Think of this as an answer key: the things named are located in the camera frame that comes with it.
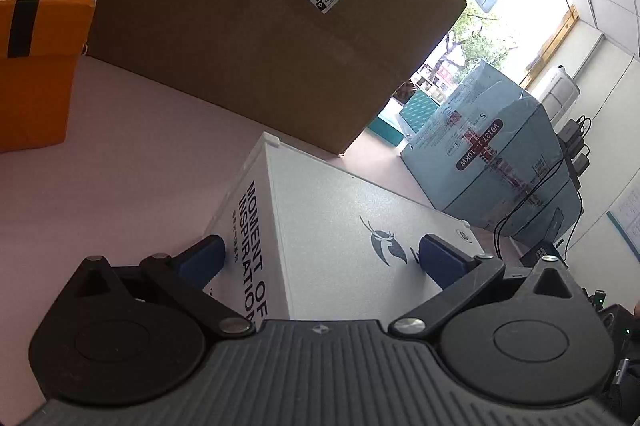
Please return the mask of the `small black box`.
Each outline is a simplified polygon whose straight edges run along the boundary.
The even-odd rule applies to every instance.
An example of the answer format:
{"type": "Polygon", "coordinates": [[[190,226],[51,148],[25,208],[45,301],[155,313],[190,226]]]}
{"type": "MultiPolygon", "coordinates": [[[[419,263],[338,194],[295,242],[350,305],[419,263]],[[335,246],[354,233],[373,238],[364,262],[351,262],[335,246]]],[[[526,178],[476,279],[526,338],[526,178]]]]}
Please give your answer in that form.
{"type": "Polygon", "coordinates": [[[550,257],[551,261],[561,261],[566,266],[566,261],[552,242],[540,241],[520,258],[523,267],[533,266],[544,257],[550,257]]]}

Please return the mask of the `white storage box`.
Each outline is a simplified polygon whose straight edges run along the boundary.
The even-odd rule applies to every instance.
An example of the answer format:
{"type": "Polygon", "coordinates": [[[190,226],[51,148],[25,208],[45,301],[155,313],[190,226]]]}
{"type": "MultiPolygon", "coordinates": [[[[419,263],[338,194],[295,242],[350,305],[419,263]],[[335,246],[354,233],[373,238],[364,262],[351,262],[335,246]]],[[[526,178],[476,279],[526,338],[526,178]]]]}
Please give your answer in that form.
{"type": "Polygon", "coordinates": [[[207,233],[224,266],[203,287],[256,326],[265,320],[377,320],[442,291],[483,251],[463,220],[263,134],[207,233]]]}

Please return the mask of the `orange gift box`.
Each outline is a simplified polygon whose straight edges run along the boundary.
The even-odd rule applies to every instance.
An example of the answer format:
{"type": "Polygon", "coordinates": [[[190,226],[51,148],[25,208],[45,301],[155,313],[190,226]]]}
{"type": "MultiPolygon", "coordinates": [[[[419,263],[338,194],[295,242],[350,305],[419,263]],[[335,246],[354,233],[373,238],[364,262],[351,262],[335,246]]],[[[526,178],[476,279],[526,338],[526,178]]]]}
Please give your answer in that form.
{"type": "Polygon", "coordinates": [[[1,149],[66,138],[76,66],[94,0],[1,0],[1,149]]]}

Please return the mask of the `white air conditioner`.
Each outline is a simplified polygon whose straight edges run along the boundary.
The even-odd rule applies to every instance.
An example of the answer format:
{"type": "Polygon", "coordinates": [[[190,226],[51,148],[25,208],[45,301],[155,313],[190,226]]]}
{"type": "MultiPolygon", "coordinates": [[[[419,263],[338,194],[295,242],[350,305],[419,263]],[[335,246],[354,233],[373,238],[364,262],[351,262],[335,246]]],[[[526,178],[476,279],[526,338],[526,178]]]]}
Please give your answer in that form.
{"type": "Polygon", "coordinates": [[[579,95],[579,87],[563,65],[545,74],[533,91],[533,96],[544,107],[552,125],[559,123],[579,95]]]}

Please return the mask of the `teal flat box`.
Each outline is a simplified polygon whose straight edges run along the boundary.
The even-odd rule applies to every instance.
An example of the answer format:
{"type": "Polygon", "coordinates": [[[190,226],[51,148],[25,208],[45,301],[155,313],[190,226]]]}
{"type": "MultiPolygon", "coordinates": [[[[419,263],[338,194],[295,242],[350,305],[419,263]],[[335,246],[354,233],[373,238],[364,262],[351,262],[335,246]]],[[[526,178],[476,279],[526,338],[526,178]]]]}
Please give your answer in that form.
{"type": "Polygon", "coordinates": [[[423,90],[416,90],[406,103],[391,97],[368,129],[392,146],[412,139],[435,114],[439,104],[423,90]]]}

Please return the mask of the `light blue printed carton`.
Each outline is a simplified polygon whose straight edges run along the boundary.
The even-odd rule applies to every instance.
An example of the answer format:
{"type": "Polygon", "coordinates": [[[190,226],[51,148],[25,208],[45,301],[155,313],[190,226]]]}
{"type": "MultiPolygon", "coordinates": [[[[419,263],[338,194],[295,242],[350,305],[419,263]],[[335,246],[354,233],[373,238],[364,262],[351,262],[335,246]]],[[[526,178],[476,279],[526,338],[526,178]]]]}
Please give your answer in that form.
{"type": "Polygon", "coordinates": [[[555,241],[582,212],[540,102],[477,64],[401,158],[434,209],[523,245],[555,241]]]}

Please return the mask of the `large brown cardboard box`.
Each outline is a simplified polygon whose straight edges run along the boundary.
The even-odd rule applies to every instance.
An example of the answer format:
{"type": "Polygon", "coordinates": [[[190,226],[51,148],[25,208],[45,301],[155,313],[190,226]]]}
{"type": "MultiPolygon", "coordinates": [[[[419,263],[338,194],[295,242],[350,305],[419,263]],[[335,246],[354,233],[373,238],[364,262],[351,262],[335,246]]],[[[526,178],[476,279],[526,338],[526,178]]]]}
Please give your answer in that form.
{"type": "Polygon", "coordinates": [[[89,52],[333,154],[464,0],[96,0],[89,52]]]}

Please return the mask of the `black power adapters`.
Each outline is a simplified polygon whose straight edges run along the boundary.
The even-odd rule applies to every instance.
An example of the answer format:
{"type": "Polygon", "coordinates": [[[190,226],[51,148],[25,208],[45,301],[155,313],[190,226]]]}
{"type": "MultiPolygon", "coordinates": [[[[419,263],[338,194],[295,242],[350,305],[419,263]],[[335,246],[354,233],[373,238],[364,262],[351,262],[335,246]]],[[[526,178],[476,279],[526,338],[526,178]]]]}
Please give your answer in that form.
{"type": "Polygon", "coordinates": [[[590,149],[585,142],[590,131],[592,120],[582,115],[577,120],[570,118],[556,134],[567,164],[570,180],[577,191],[580,190],[580,177],[590,165],[590,149]]]}

